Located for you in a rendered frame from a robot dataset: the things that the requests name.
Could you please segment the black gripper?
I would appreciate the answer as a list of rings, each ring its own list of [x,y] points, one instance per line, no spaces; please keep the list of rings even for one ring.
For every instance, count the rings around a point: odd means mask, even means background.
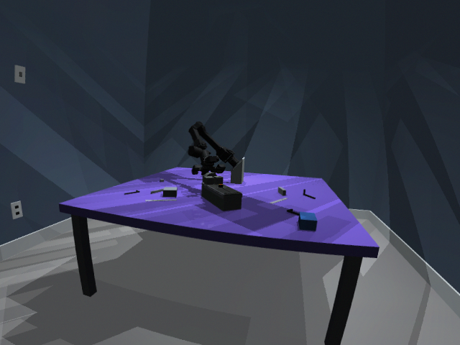
[[[211,171],[212,173],[223,173],[223,171],[225,170],[226,166],[224,164],[220,164],[220,165],[217,165],[217,167],[214,167],[212,164],[208,164],[206,163],[207,165],[204,165],[203,164],[203,159],[204,157],[201,158],[201,165],[194,165],[191,172],[192,172],[192,175],[197,175],[198,174],[198,171],[201,171],[201,175],[205,175],[206,173],[209,173],[209,171]]]

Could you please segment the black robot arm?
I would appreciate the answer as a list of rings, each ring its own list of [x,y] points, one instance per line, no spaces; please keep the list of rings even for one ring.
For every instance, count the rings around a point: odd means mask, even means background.
[[[189,146],[188,154],[192,157],[200,159],[204,157],[203,164],[207,165],[212,164],[214,166],[215,162],[218,162],[219,159],[223,162],[228,162],[232,167],[234,167],[239,161],[234,156],[234,151],[221,146],[209,133],[206,132],[203,123],[197,121],[190,129],[189,132],[193,138],[193,145]],[[204,138],[207,143],[209,143],[215,150],[217,156],[210,156],[211,152],[206,150],[206,143],[201,140],[200,136]],[[208,156],[208,157],[205,157]]]

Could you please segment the blue cube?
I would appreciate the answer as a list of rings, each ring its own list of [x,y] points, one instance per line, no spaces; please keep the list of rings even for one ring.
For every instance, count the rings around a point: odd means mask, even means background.
[[[298,223],[300,230],[315,231],[318,220],[314,213],[299,211]]]

